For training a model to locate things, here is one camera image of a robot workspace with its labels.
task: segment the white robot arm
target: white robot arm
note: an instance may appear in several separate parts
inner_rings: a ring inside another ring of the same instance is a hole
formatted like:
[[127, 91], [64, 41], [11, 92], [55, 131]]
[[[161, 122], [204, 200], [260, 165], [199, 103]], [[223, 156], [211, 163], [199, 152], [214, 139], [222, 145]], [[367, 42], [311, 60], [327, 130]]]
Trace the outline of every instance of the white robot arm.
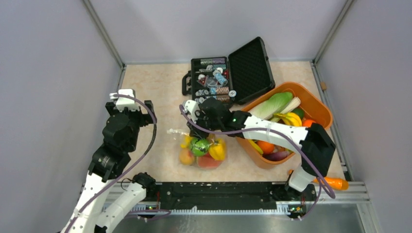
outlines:
[[[191, 117], [189, 120], [185, 116], [190, 136], [206, 138], [211, 131], [221, 130], [231, 137], [267, 141], [298, 154], [302, 151], [322, 176], [326, 176], [336, 148], [319, 124], [313, 124], [310, 128], [294, 127], [263, 120], [243, 111], [230, 112], [214, 98], [208, 98], [200, 105], [193, 100], [187, 100], [183, 102], [181, 111]], [[287, 185], [302, 192], [316, 176], [317, 173], [308, 162], [302, 160], [302, 166], [294, 170]]]
[[[110, 118], [103, 129], [103, 144], [92, 156], [85, 187], [61, 233], [111, 233], [124, 216], [146, 198], [147, 189], [155, 184], [155, 180], [145, 173], [136, 175], [127, 190], [102, 213], [111, 189], [108, 185], [120, 178], [130, 162], [128, 153], [136, 149], [139, 128], [153, 123], [149, 114], [143, 114], [134, 100], [118, 98], [116, 94], [135, 97], [132, 89], [110, 94], [114, 102], [106, 103]], [[154, 114], [151, 101], [144, 104]]]

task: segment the black foam lid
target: black foam lid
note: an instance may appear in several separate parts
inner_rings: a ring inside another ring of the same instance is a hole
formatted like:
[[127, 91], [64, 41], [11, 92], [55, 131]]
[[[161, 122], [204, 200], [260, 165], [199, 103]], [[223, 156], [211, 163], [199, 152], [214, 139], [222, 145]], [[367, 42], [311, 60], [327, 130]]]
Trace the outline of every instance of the black foam lid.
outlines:
[[256, 37], [228, 56], [235, 102], [247, 103], [275, 87], [262, 38]]

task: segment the clear plastic bag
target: clear plastic bag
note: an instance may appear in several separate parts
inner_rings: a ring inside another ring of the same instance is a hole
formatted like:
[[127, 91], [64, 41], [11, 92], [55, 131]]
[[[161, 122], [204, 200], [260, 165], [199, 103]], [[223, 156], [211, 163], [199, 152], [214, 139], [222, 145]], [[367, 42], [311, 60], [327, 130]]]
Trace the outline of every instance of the clear plastic bag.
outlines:
[[168, 130], [168, 133], [180, 134], [180, 163], [203, 169], [217, 168], [227, 157], [226, 142], [210, 134], [207, 138], [190, 137], [183, 130]]

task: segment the white wall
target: white wall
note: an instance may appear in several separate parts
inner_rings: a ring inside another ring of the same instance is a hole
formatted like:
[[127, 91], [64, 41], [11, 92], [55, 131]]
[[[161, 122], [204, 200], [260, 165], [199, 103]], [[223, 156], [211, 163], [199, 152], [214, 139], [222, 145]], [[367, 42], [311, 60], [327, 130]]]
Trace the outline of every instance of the white wall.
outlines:
[[320, 63], [356, 180], [383, 230], [410, 233], [412, 1], [359, 0]]
[[271, 60], [312, 59], [345, 0], [92, 0], [126, 63], [228, 55], [261, 36]]
[[63, 228], [119, 75], [80, 0], [1, 1], [1, 232]]

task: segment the orange plastic tray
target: orange plastic tray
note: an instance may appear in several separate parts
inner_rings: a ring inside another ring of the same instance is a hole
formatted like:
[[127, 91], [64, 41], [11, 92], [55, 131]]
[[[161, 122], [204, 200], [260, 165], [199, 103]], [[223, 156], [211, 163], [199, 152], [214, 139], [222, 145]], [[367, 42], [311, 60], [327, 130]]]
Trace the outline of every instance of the orange plastic tray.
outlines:
[[[294, 97], [299, 97], [301, 101], [299, 107], [305, 112], [306, 119], [312, 119], [316, 121], [316, 123], [322, 125], [325, 129], [328, 129], [330, 127], [330, 125], [332, 124], [332, 113], [330, 112], [330, 110], [306, 88], [298, 83], [293, 82], [282, 83], [280, 86], [272, 89], [265, 95], [259, 97], [249, 105], [245, 106], [242, 111], [248, 112], [256, 105], [264, 102], [265, 100], [268, 100], [272, 95], [285, 91], [291, 92]], [[291, 153], [288, 157], [281, 161], [270, 161], [263, 158], [246, 139], [241, 139], [238, 137], [236, 139], [247, 152], [249, 157], [253, 160], [253, 162], [255, 162], [256, 166], [263, 169], [271, 169], [278, 164], [284, 163], [293, 155], [295, 155], [295, 153]]]

